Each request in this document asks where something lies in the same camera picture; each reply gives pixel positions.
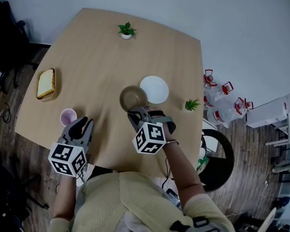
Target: brown bowl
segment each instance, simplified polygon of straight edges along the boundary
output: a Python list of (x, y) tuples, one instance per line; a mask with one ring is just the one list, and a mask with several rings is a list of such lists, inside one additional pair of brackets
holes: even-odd
[(44, 95), (42, 98), (38, 98), (38, 97), (37, 97), (40, 75), (41, 75), (43, 72), (45, 72), (45, 71), (47, 71), (47, 70), (49, 70), (49, 69), (39, 72), (38, 75), (37, 75), (37, 85), (36, 85), (36, 93), (35, 93), (35, 97), (36, 97), (39, 101), (43, 101), (43, 102), (46, 101), (46, 102), (47, 102), (47, 101), (51, 101), (51, 100), (53, 100), (53, 99), (55, 98), (56, 82), (57, 82), (57, 81), (56, 81), (56, 80), (57, 80), (57, 78), (56, 78), (56, 71), (55, 71), (54, 68), (50, 68), (50, 69), (52, 69), (52, 70), (54, 71), (54, 79), (55, 79), (54, 87), (55, 87), (55, 91), (53, 91), (53, 92), (51, 92), (51, 93), (49, 93), (49, 94), (47, 94), (47, 95)]
[(128, 86), (121, 91), (119, 102), (122, 109), (128, 112), (136, 106), (147, 106), (148, 100), (145, 91), (140, 87)]

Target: sleeve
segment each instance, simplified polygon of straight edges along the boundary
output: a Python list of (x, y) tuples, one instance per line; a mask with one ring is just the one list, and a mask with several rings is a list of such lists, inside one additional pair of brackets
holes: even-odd
[(70, 222), (63, 218), (53, 218), (50, 221), (49, 232), (69, 232)]
[(191, 218), (204, 217), (215, 224), (221, 224), (229, 232), (235, 231), (231, 222), (206, 194), (198, 194), (190, 198), (185, 204), (183, 212)]

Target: bracelet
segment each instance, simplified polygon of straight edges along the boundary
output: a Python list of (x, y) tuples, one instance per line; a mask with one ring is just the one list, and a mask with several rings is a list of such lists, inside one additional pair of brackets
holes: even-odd
[(177, 143), (179, 145), (179, 142), (177, 140), (171, 140), (166, 142), (165, 144), (171, 144), (171, 143)]

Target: person's arm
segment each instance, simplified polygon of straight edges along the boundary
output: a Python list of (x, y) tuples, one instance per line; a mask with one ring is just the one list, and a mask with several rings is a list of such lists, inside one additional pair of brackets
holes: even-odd
[(205, 193), (204, 188), (196, 170), (177, 143), (166, 144), (163, 150), (172, 171), (181, 205), (184, 207), (190, 198)]
[(76, 178), (62, 175), (55, 199), (53, 218), (70, 221), (74, 217), (75, 202)]

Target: beige sweater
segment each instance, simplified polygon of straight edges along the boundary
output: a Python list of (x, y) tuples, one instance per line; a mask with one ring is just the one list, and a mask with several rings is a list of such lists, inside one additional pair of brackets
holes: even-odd
[[(75, 215), (71, 229), (74, 232), (113, 232), (126, 211), (131, 211), (153, 232), (170, 231), (177, 220), (193, 227), (194, 217), (205, 217), (230, 232), (234, 231), (229, 220), (206, 194), (191, 198), (181, 211), (165, 198), (165, 192), (160, 187), (143, 174), (100, 175), (87, 181), (80, 192), (85, 199)], [(69, 226), (69, 221), (54, 218), (50, 232), (67, 232), (70, 231)]]

